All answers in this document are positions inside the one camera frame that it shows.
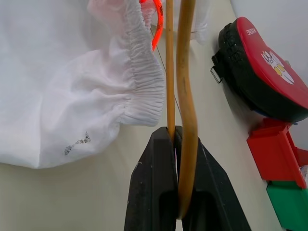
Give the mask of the white elastic-waist shorts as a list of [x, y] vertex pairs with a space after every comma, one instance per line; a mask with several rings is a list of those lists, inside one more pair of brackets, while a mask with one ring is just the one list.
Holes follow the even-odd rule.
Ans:
[[157, 13], [139, 0], [0, 0], [0, 163], [40, 169], [99, 154], [121, 125], [157, 125]]

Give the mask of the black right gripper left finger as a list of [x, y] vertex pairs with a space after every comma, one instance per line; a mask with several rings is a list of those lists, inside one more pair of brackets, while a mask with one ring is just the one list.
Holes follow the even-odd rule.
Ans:
[[124, 231], [175, 231], [178, 180], [166, 127], [154, 131], [130, 179]]

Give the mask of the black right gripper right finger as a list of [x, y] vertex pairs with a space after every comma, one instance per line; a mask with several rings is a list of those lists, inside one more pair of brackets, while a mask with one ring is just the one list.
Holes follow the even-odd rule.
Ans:
[[251, 231], [231, 181], [199, 142], [190, 207], [183, 231]]

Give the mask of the green plastic storage bin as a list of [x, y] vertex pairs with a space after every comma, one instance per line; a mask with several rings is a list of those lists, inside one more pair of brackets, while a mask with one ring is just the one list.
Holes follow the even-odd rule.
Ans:
[[267, 193], [280, 225], [289, 231], [308, 231], [308, 188], [293, 181], [272, 181]]

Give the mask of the yellow rubber band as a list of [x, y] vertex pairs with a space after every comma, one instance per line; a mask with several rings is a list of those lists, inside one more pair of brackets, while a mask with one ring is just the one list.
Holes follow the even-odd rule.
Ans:
[[166, 84], [167, 129], [175, 139], [175, 97], [178, 93], [182, 120], [182, 146], [178, 184], [178, 219], [183, 219], [189, 209], [193, 192], [198, 149], [198, 127], [189, 80], [190, 36], [195, 0], [181, 0], [177, 42], [174, 42], [174, 4], [166, 0]]

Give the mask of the red and black boxing pad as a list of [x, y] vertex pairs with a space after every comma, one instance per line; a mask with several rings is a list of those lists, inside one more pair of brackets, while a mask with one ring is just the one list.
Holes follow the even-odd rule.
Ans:
[[212, 62], [219, 78], [251, 110], [289, 123], [308, 118], [308, 86], [247, 18], [220, 31]]

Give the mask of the red plastic storage bin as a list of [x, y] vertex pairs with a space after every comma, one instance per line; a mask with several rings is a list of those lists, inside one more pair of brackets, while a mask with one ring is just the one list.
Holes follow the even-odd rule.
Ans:
[[307, 183], [300, 169], [308, 165], [308, 150], [295, 146], [290, 127], [290, 123], [264, 118], [247, 143], [263, 180], [292, 181], [304, 189]]

